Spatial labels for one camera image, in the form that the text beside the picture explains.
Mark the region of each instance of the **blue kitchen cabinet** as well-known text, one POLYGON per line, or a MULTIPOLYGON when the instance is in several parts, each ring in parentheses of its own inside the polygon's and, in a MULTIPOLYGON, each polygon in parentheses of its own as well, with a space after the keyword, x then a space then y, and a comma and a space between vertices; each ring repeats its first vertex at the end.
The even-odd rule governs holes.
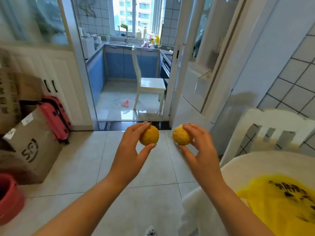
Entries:
POLYGON ((125 78, 124 50, 122 48, 105 47, 107 77, 125 78))
POLYGON ((155 78, 159 51, 141 50, 141 63, 139 63, 143 78, 155 78))
POLYGON ((106 69, 103 51, 100 51, 94 57, 94 59, 92 59, 92 61, 88 63, 87 70, 93 101, 96 105, 106 80, 106 69))
POLYGON ((132 50, 124 49, 124 69, 126 79, 137 79, 132 60, 132 50))

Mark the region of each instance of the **yellow bag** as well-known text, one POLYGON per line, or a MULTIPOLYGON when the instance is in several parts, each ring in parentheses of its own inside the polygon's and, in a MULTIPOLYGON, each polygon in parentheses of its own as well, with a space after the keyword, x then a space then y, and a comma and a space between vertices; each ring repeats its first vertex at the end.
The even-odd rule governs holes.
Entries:
POLYGON ((277 236, 315 235, 315 191, 287 176, 254 179, 237 192, 277 236))

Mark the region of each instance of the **tiled floor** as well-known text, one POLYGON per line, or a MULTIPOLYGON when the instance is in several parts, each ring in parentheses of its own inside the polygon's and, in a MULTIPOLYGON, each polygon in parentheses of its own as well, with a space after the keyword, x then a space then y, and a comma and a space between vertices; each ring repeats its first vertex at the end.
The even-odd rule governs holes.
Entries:
POLYGON ((98 120, 161 120, 158 94, 140 93, 136 110, 136 82, 106 82, 95 109, 98 120), (129 107, 122 102, 129 100, 129 107))
MULTIPOLYGON (((45 182, 22 186, 27 197, 22 212, 0 228, 1 236, 28 236, 53 218, 109 171, 123 132, 74 132, 45 182)), ((143 146, 138 143, 137 150, 143 146)), ((177 235, 184 212, 181 198, 198 187, 171 130, 160 139, 139 175, 116 199, 93 236, 142 236, 155 226, 158 235, 177 235)))

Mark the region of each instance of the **door threshold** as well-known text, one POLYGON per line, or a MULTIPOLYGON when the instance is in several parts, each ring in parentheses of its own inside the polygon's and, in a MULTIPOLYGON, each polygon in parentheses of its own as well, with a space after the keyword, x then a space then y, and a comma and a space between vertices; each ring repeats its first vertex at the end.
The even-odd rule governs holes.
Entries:
MULTIPOLYGON (((126 131, 126 129, 134 124, 142 123, 144 121, 98 121, 100 131, 126 131)), ((151 121, 152 126, 155 126, 158 130, 171 130, 169 121, 151 121)))

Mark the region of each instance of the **white chair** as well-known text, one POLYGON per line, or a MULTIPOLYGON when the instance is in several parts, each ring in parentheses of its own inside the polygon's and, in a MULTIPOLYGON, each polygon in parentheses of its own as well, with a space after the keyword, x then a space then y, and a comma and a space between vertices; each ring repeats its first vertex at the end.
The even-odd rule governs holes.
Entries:
POLYGON ((134 63, 134 68, 135 68, 135 72, 137 76, 137 83, 138 83, 138 87, 137 87, 138 93, 137 93, 134 109, 136 109, 140 92, 158 93, 159 94, 158 100, 160 101, 159 111, 161 112, 162 107, 163 107, 164 92, 166 90, 164 80, 161 78, 142 78, 136 52, 137 51, 136 51, 135 46, 132 46, 132 61, 134 63))
POLYGON ((230 139, 229 145, 220 162, 220 167, 231 161, 237 151, 248 129, 252 124, 262 126, 255 135, 251 151, 269 151, 275 150, 276 143, 281 137, 283 131, 295 132, 292 141, 282 149, 285 151, 298 152, 300 145, 310 135, 315 128, 315 121, 304 119, 303 117, 285 110, 269 109, 260 111, 259 109, 249 109, 239 120, 234 133, 230 139), (264 137, 270 128, 275 131, 270 136, 269 141, 265 142, 264 137))

